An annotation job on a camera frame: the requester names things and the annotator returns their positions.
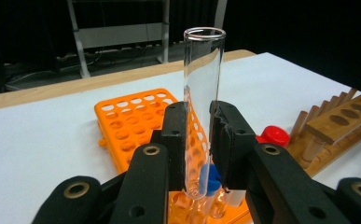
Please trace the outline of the red cap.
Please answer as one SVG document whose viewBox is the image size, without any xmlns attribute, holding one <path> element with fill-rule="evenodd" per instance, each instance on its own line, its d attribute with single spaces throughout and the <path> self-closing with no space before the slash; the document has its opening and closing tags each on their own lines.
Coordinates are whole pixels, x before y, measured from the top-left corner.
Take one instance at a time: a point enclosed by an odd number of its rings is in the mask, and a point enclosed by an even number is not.
<svg viewBox="0 0 361 224">
<path fill-rule="evenodd" d="M 290 142 L 289 134 L 282 128 L 274 125 L 267 126 L 260 135 L 256 136 L 259 143 L 275 144 L 286 147 Z"/>
</svg>

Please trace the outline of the orange plastic test tube rack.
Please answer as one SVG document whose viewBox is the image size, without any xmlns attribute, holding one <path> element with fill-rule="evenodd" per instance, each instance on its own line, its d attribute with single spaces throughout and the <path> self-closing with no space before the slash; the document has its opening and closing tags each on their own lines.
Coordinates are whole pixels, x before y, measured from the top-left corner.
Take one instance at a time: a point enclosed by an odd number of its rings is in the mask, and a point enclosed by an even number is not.
<svg viewBox="0 0 361 224">
<path fill-rule="evenodd" d="M 164 112 L 177 99 L 165 89 L 141 91 L 104 100 L 95 105 L 98 126 L 102 133 L 99 145 L 108 150 L 118 173 L 126 172 L 133 152 L 150 142 L 152 133 L 162 128 Z M 183 192 L 174 191 L 169 196 L 170 224 L 197 224 L 196 204 Z M 253 224 L 244 199 L 229 202 L 225 215 L 215 219 L 208 215 L 205 224 Z"/>
</svg>

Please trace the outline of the white table sheet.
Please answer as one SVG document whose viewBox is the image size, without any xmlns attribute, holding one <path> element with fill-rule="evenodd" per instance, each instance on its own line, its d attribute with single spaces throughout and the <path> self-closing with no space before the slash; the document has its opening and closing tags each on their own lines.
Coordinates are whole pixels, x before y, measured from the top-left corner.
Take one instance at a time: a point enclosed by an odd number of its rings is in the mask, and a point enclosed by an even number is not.
<svg viewBox="0 0 361 224">
<path fill-rule="evenodd" d="M 269 53 L 229 52 L 219 97 L 236 105 L 256 133 L 292 128 L 298 114 L 348 91 L 340 84 Z M 183 69 L 90 91 L 0 108 L 0 224 L 30 224 L 53 189 L 75 175 L 105 182 L 117 172 L 94 107 L 102 100 L 164 88 L 183 97 Z"/>
</svg>

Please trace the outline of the grey metal post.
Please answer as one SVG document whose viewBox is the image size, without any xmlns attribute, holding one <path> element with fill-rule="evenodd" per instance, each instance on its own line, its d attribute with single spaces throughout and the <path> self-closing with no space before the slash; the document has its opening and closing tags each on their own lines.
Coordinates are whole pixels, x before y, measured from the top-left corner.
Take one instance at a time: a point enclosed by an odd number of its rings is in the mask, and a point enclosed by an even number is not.
<svg viewBox="0 0 361 224">
<path fill-rule="evenodd" d="M 228 0 L 217 0 L 215 9 L 215 27 L 222 28 L 224 25 L 224 19 L 226 15 Z"/>
</svg>

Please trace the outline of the blue capped test tube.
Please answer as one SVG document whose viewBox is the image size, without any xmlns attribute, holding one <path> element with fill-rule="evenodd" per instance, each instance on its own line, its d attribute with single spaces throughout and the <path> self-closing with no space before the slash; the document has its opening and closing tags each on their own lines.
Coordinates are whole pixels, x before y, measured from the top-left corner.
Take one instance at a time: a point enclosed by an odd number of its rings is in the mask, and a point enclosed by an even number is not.
<svg viewBox="0 0 361 224">
<path fill-rule="evenodd" d="M 198 200 L 196 216 L 197 224 L 205 224 L 215 200 L 215 194 L 221 186 L 220 174 L 213 164 L 204 164 L 201 168 L 201 188 L 206 189 L 205 196 Z"/>
</svg>

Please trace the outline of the grey metal stand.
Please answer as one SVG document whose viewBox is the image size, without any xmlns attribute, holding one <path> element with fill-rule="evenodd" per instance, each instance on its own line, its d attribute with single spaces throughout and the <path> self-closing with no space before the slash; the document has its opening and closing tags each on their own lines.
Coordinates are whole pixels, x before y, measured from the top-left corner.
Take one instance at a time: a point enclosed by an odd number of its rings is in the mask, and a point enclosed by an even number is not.
<svg viewBox="0 0 361 224">
<path fill-rule="evenodd" d="M 76 52 L 80 62 L 82 78 L 90 77 L 90 71 L 85 58 L 84 49 L 125 45 L 132 43 L 161 41 L 162 54 L 158 57 L 160 63 L 169 60 L 170 37 L 170 0 L 130 0 L 131 2 L 162 3 L 162 21 L 96 28 L 79 28 L 74 9 L 74 3 L 90 3 L 92 0 L 66 0 L 73 36 L 76 42 Z"/>
</svg>

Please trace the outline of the wooden test tube rack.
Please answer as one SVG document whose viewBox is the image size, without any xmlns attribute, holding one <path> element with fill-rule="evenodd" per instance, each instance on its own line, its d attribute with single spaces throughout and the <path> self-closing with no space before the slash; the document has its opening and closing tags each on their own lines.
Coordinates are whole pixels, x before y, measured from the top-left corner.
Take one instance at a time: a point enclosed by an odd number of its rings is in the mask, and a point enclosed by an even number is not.
<svg viewBox="0 0 361 224">
<path fill-rule="evenodd" d="M 361 94 L 355 89 L 301 111 L 287 151 L 310 176 L 361 143 Z"/>
</svg>

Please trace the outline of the wooden table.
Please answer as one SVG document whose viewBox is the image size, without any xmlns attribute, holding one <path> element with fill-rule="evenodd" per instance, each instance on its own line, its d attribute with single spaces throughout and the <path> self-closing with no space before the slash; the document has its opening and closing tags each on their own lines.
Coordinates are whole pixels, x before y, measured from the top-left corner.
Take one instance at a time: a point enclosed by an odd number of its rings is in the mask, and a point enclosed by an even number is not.
<svg viewBox="0 0 361 224">
<path fill-rule="evenodd" d="M 182 69 L 183 62 L 176 61 L 172 63 L 157 64 L 143 68 L 110 73 L 97 77 L 88 77 L 78 80 L 66 81 L 26 90 L 0 93 L 0 108 L 28 104 L 72 93 L 95 90 L 143 78 L 177 72 L 181 71 Z"/>
</svg>

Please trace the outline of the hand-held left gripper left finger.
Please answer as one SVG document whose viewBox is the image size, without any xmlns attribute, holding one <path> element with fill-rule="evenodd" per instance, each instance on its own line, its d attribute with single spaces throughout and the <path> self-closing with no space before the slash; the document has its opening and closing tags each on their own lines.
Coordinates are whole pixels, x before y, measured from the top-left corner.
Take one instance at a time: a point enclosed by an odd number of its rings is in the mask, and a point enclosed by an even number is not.
<svg viewBox="0 0 361 224">
<path fill-rule="evenodd" d="M 186 106 L 169 105 L 162 128 L 133 153 L 108 224 L 167 223 L 169 193 L 185 187 Z"/>
</svg>

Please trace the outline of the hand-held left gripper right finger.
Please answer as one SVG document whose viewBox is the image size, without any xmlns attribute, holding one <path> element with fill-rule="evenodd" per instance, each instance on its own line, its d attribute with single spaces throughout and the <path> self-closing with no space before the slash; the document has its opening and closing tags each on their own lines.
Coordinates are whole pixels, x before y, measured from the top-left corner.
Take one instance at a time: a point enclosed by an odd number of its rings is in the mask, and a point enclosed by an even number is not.
<svg viewBox="0 0 361 224">
<path fill-rule="evenodd" d="M 255 224 L 350 224 L 292 156 L 260 144 L 236 106 L 211 102 L 211 153 L 226 189 L 244 189 Z"/>
</svg>

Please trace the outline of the clear glass test tube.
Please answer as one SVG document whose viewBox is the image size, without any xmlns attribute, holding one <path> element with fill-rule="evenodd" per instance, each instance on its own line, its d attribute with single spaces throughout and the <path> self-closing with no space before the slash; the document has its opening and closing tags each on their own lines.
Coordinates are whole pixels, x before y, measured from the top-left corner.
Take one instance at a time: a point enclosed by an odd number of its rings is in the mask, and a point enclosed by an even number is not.
<svg viewBox="0 0 361 224">
<path fill-rule="evenodd" d="M 184 32 L 184 102 L 186 110 L 185 193 L 207 194 L 214 119 L 226 32 L 194 27 Z"/>
<path fill-rule="evenodd" d="M 220 219 L 225 215 L 226 208 L 229 202 L 229 192 L 224 189 L 219 189 L 215 195 L 215 200 L 212 205 L 210 216 L 215 219 Z"/>
</svg>

